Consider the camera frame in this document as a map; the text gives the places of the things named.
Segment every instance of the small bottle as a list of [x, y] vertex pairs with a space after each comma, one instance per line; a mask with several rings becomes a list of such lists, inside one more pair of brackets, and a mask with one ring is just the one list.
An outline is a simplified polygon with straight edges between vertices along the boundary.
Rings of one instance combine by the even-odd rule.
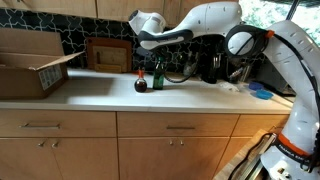
[[145, 92], [147, 90], [147, 81], [144, 79], [144, 70], [139, 68], [138, 70], [139, 78], [134, 83], [134, 89], [137, 92]]
[[153, 89], [162, 90], [163, 89], [163, 81], [164, 81], [164, 64], [163, 57], [158, 58], [158, 62], [153, 74]]

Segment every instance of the wall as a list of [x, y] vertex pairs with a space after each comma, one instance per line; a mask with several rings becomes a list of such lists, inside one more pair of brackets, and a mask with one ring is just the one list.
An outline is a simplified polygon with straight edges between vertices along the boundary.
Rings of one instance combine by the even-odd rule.
[[[126, 22], [0, 9], [0, 27], [58, 32], [61, 34], [65, 54], [86, 51], [85, 37], [128, 40], [133, 46], [133, 69], [144, 65], [147, 71], [152, 71], [155, 65], [154, 59], [137, 54], [136, 50], [139, 47], [137, 37]], [[188, 52], [199, 51], [200, 45], [203, 45], [203, 58], [210, 58], [216, 51], [217, 42], [222, 38], [221, 36], [200, 37], [189, 43], [163, 47], [162, 50], [167, 55], [168, 70], [181, 72]], [[83, 59], [83, 61], [78, 59], [69, 61], [68, 65], [85, 68], [86, 54]]]

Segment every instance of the kitchen counter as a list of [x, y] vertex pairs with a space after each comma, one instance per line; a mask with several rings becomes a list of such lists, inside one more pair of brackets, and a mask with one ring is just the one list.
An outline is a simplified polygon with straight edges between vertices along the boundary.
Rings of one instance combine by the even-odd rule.
[[1, 100], [2, 109], [49, 109], [92, 111], [143, 111], [186, 113], [289, 114], [292, 103], [278, 95], [270, 100], [255, 97], [247, 84], [237, 84], [240, 92], [197, 78], [184, 83], [164, 83], [153, 90], [152, 76], [146, 75], [148, 90], [134, 89], [135, 74], [97, 73], [69, 69], [70, 80], [46, 99]]

